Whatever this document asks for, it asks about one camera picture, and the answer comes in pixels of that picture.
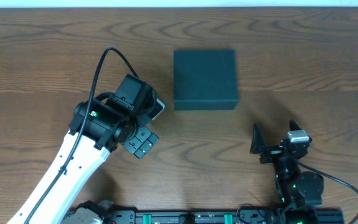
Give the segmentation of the dark green box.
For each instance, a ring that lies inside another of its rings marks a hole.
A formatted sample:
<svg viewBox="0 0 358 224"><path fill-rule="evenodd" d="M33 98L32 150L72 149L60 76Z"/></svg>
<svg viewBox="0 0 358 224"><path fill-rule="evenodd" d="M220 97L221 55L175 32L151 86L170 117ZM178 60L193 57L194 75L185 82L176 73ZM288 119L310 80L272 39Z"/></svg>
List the dark green box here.
<svg viewBox="0 0 358 224"><path fill-rule="evenodd" d="M238 80L233 49L180 49L173 53L174 109L234 110Z"/></svg>

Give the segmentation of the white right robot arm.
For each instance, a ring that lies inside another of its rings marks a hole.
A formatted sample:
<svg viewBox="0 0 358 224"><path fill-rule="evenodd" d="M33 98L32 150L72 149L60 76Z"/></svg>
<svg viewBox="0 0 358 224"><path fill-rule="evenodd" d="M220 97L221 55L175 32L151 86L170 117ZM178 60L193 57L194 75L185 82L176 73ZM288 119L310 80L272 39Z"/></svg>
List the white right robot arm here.
<svg viewBox="0 0 358 224"><path fill-rule="evenodd" d="M310 171L300 171L299 159L308 153L312 142L305 130L289 121L287 137L278 145L269 146L259 125L253 125L251 154L260 156L260 163L273 164L275 186L281 204L266 213L267 223L317 224L316 207L322 204L324 178Z"/></svg>

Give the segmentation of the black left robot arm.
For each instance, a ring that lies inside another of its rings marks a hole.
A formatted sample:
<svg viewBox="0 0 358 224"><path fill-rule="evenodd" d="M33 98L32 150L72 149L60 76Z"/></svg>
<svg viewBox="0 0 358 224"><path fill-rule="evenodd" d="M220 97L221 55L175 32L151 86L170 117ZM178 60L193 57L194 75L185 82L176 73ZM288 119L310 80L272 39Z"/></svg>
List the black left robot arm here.
<svg viewBox="0 0 358 224"><path fill-rule="evenodd" d="M90 176L104 163L111 152L96 142L81 137L70 156L78 134L66 134L57 157L21 209L8 224L21 223L103 223L107 216L96 207L68 210Z"/></svg>

